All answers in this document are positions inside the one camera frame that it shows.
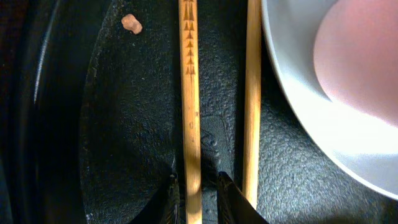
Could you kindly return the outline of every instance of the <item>chopstick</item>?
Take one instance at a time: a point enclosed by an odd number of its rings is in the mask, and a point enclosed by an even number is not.
[[[197,0],[179,0],[187,223],[201,223]]]
[[[261,0],[248,0],[243,194],[257,208],[261,110]]]

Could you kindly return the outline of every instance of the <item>crumb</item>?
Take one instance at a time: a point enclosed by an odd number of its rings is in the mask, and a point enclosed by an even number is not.
[[[126,30],[131,30],[134,34],[139,34],[142,31],[141,23],[132,14],[124,16],[122,24]]]

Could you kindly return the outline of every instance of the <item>pink food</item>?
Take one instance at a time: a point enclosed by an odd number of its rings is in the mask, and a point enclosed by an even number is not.
[[[314,66],[332,101],[398,126],[398,1],[339,0],[319,28]]]
[[[142,31],[141,23],[132,14],[124,16],[121,22],[126,30],[131,30],[134,34],[139,34]]]

